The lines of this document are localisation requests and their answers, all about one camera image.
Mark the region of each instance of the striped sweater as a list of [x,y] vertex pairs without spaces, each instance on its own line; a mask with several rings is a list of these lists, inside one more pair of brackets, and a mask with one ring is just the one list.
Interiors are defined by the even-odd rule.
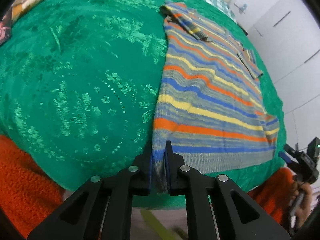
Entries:
[[166,1],[160,11],[169,45],[153,124],[159,189],[167,140],[203,174],[271,160],[279,121],[263,106],[254,52],[184,3]]

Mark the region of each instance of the black bracket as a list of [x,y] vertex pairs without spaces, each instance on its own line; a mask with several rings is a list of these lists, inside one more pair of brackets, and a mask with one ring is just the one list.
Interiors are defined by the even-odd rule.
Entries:
[[[133,195],[148,195],[150,150],[116,176],[93,176],[49,215],[28,240],[129,240]],[[202,175],[185,165],[168,141],[170,195],[185,195],[189,240],[286,240],[287,231],[230,178]]]

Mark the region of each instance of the orange sleeve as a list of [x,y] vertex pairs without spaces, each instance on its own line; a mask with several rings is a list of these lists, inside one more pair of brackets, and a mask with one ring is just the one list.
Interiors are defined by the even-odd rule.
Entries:
[[280,168],[265,183],[248,192],[248,195],[282,226],[287,219],[292,176],[288,168]]
[[63,202],[62,194],[29,154],[0,135],[0,206],[23,237]]

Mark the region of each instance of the green object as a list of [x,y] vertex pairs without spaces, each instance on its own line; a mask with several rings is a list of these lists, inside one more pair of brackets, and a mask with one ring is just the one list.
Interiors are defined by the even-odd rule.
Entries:
[[150,210],[141,209],[143,220],[160,236],[162,240],[176,240],[173,233],[167,230]]
[[[131,165],[152,135],[167,41],[165,0],[45,0],[13,27],[0,48],[0,131],[59,185],[76,190],[94,175]],[[242,30],[202,0],[183,1],[254,49]],[[257,56],[263,101],[280,120],[282,102]],[[262,184],[283,161],[224,172],[242,189]],[[177,208],[183,197],[135,197],[135,206]]]

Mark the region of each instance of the metal screw head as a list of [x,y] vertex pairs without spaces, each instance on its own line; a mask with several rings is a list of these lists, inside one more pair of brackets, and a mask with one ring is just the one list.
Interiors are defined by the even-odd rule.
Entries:
[[218,176],[218,179],[222,182],[226,182],[228,180],[228,177],[224,174],[221,174]]
[[131,171],[131,172],[136,172],[138,169],[139,169],[138,166],[132,165],[132,166],[129,167],[128,170]]
[[190,171],[190,167],[188,165],[182,165],[180,167],[180,170],[182,170],[182,171]]
[[100,176],[98,176],[98,175],[94,175],[94,176],[92,176],[91,177],[91,182],[93,182],[93,183],[96,183],[96,182],[99,182],[100,181]]

